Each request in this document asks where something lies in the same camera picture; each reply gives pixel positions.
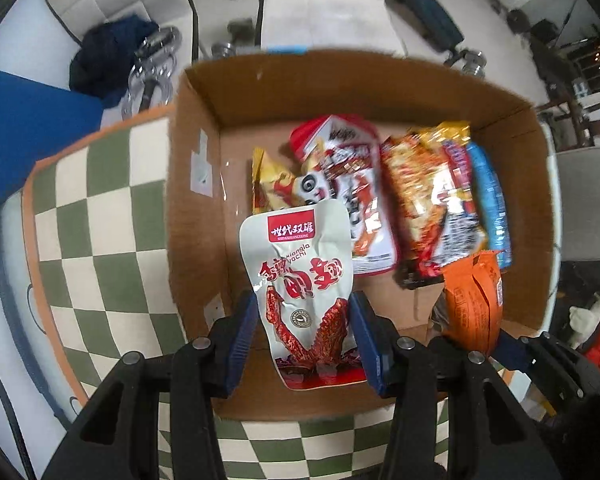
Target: white sticker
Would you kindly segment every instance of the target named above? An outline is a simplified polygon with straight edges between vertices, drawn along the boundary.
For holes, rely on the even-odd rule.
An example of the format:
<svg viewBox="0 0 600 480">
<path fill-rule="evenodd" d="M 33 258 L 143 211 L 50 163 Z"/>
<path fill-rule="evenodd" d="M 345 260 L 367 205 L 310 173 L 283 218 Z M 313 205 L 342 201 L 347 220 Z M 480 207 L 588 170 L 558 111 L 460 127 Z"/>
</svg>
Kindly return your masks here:
<svg viewBox="0 0 600 480">
<path fill-rule="evenodd" d="M 496 291 L 498 293 L 498 306 L 502 306 L 502 278 L 498 280 L 498 285 L 496 286 Z"/>
<path fill-rule="evenodd" d="M 209 303 L 203 309 L 203 312 L 205 314 L 206 325 L 208 326 L 209 330 L 211 330 L 211 327 L 218 319 L 226 316 L 224 313 L 224 306 L 222 306 L 222 298 L 220 297 L 220 294 L 209 301 Z"/>
<path fill-rule="evenodd" d="M 206 161 L 206 142 L 208 137 L 204 130 L 200 130 L 199 153 L 191 152 L 191 182 L 190 188 L 195 193 L 212 197 L 213 171 L 211 164 Z"/>
</svg>

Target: blue panel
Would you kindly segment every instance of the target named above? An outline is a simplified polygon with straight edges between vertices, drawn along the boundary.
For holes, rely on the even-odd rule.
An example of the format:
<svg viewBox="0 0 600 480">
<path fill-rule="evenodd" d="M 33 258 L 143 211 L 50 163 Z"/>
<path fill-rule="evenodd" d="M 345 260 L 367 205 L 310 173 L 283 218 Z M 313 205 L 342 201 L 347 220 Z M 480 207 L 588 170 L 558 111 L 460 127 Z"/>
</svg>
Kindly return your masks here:
<svg viewBox="0 0 600 480">
<path fill-rule="evenodd" d="M 37 160 L 99 130 L 102 110 L 95 97 L 0 72 L 0 202 Z"/>
</svg>

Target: orange snack package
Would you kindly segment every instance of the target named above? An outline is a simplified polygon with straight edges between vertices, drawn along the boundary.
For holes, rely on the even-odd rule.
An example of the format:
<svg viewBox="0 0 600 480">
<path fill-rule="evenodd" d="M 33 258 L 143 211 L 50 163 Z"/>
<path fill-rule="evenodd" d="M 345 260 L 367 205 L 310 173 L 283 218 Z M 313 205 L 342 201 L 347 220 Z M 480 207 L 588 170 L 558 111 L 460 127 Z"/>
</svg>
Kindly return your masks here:
<svg viewBox="0 0 600 480">
<path fill-rule="evenodd" d="M 502 320 L 502 278 L 496 254 L 481 251 L 442 267 L 446 312 L 440 302 L 436 317 L 449 336 L 465 350 L 489 355 Z"/>
</svg>

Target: cardboard box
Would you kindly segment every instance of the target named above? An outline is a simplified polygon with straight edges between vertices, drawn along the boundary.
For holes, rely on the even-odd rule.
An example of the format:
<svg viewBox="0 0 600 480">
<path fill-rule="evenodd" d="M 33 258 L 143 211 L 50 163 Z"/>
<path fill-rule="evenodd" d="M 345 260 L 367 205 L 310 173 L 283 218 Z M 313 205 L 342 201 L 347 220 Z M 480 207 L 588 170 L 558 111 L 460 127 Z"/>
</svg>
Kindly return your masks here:
<svg viewBox="0 0 600 480">
<path fill-rule="evenodd" d="M 471 123 L 473 139 L 498 173 L 509 215 L 513 264 L 503 276 L 503 328 L 516 336 L 533 334 L 550 292 L 554 234 L 547 145 L 532 106 L 429 62 L 325 50 L 200 62 L 183 75 L 170 126 L 167 215 L 171 291 L 188 337 L 207 334 L 205 307 L 209 317 L 221 301 L 230 313 L 240 292 L 250 288 L 238 229 L 251 213 L 253 148 L 297 169 L 286 145 L 292 129 L 332 113 L 359 114 L 383 135 L 402 133 L 410 124 Z M 191 190 L 192 177 L 198 192 Z M 401 333 L 420 341 L 442 290 L 401 290 L 390 272 L 356 280 L 354 288 L 364 290 L 375 311 Z M 214 407 L 238 420 L 300 420 L 386 403 L 366 383 L 286 389 L 259 326 L 240 386 Z"/>
</svg>

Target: round emblem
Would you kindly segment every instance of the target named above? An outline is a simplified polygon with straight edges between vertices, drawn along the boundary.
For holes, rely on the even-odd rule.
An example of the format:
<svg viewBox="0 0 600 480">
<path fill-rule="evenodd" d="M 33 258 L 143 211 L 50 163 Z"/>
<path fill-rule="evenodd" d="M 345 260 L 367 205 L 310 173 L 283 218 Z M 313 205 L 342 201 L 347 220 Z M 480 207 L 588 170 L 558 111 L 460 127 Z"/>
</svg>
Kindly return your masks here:
<svg viewBox="0 0 600 480">
<path fill-rule="evenodd" d="M 299 308 L 291 314 L 291 323 L 298 328 L 307 328 L 311 326 L 311 316 L 305 309 Z"/>
</svg>

